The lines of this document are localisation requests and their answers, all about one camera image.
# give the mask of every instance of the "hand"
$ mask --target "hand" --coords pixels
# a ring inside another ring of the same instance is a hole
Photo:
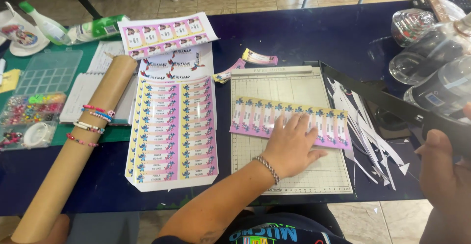
[[[284,119],[280,116],[276,120],[267,148],[262,153],[280,179],[300,174],[311,163],[327,155],[324,150],[309,151],[317,138],[317,128],[306,134],[308,114],[294,114],[285,128]]]
[[[463,112],[471,120],[471,103],[466,104]],[[471,235],[471,162],[462,159],[453,164],[450,140],[439,130],[430,130],[425,145],[415,152],[422,155],[423,194],[440,212],[447,230],[456,230],[454,235],[466,239]]]

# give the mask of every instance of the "white mug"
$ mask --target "white mug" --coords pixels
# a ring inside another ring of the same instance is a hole
[[[19,47],[32,49],[38,46],[44,35],[31,23],[16,13],[8,2],[8,10],[0,12],[0,36],[3,36]]]

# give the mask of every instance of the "sticker sheet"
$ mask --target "sticker sheet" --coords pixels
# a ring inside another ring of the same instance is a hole
[[[308,130],[313,127],[319,130],[315,145],[352,149],[347,111],[242,96],[236,98],[231,133],[270,137],[279,116],[284,115],[286,123],[294,113],[306,112],[310,115]]]
[[[261,64],[261,65],[277,65],[278,64],[277,56],[267,56],[267,55],[258,54],[254,51],[249,50],[248,48],[246,48],[244,54],[242,54],[242,59],[246,62],[250,62],[254,64]]]
[[[211,184],[218,172],[210,77],[143,84],[133,184],[141,192]]]
[[[203,76],[212,76],[214,73],[212,63],[211,43],[201,44],[184,50],[177,50],[157,56],[153,56],[141,61],[139,66],[138,90],[136,93],[135,106],[131,115],[132,132],[130,137],[130,146],[128,150],[128,159],[126,161],[126,178],[132,182],[134,157],[136,152],[136,141],[138,138],[139,109],[143,96],[143,84],[176,83],[191,82],[195,79],[201,79]],[[212,102],[215,103],[214,81],[212,84]]]
[[[229,69],[227,69],[226,71],[222,71],[218,74],[214,74],[212,75],[212,77],[214,78],[215,82],[221,82],[222,84],[224,84],[231,77],[231,71],[233,69],[244,69],[244,68],[245,68],[245,62],[239,58],[239,60],[237,60],[235,64],[229,67]]]
[[[179,18],[120,21],[118,26],[126,54],[137,60],[218,39],[204,12]]]

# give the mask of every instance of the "table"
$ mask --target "table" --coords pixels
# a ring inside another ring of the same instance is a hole
[[[216,34],[213,42],[214,71],[221,72],[241,57],[246,47],[265,55],[277,55],[279,66],[301,65],[322,60],[361,80],[376,80],[388,74],[388,62],[401,48],[391,38],[394,12],[409,8],[408,1],[372,3],[303,10],[285,10],[209,16]],[[246,68],[254,67],[247,63]],[[220,174],[230,170],[230,84],[216,84],[218,130],[216,131]],[[253,205],[290,203],[339,203],[424,199],[420,191],[420,160],[411,143],[392,144],[410,163],[406,176],[391,168],[397,191],[377,185],[346,160],[355,194],[262,196]],[[25,212],[61,146],[31,151],[0,153],[0,216]],[[124,177],[128,142],[104,143],[95,148],[79,177],[63,212],[109,212],[175,209],[208,186],[140,193]],[[371,169],[367,156],[355,151],[357,160]]]

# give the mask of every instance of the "t-shirt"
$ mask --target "t-shirt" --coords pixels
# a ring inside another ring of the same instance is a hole
[[[233,222],[216,243],[230,244],[348,244],[321,224],[304,216],[275,213],[244,217]],[[162,236],[152,244],[187,244],[176,236]]]

